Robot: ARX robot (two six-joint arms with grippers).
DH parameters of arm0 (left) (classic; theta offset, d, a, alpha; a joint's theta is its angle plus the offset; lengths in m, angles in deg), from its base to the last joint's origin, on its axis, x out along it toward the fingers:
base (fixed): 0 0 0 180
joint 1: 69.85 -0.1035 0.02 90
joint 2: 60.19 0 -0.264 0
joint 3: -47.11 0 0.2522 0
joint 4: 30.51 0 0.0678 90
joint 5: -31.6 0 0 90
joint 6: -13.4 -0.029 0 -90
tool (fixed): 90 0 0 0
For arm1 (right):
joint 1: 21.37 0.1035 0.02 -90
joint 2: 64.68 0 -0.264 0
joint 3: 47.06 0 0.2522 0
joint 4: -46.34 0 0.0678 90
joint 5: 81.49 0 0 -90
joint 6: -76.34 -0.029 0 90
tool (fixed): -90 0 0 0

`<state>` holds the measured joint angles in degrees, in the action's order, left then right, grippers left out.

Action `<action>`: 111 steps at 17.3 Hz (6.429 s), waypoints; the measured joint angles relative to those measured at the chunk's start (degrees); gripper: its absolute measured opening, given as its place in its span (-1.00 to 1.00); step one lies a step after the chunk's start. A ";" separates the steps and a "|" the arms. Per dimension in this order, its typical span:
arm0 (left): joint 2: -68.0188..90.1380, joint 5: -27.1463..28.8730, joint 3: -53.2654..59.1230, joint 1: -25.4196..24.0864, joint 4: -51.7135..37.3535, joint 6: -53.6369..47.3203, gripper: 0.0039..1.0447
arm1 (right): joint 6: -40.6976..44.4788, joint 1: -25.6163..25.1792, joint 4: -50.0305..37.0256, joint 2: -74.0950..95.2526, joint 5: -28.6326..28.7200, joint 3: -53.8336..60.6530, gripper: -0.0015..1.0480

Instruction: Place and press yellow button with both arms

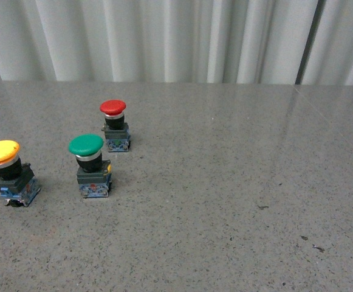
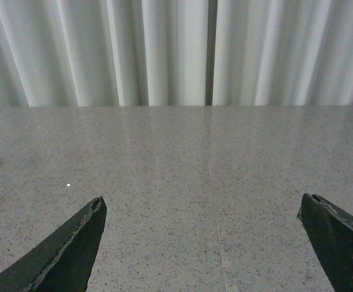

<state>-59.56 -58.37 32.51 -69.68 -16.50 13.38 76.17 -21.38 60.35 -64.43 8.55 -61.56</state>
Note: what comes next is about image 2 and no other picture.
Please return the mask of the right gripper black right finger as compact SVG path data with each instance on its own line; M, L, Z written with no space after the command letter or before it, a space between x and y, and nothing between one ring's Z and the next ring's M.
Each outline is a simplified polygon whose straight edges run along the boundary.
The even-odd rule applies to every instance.
M353 216L322 196L305 193L297 218L334 291L353 291Z

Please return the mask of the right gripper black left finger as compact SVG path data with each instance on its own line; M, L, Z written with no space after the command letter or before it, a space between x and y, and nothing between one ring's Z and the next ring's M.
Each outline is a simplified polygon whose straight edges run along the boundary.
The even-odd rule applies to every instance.
M86 291L105 228L100 196L0 273L0 291Z

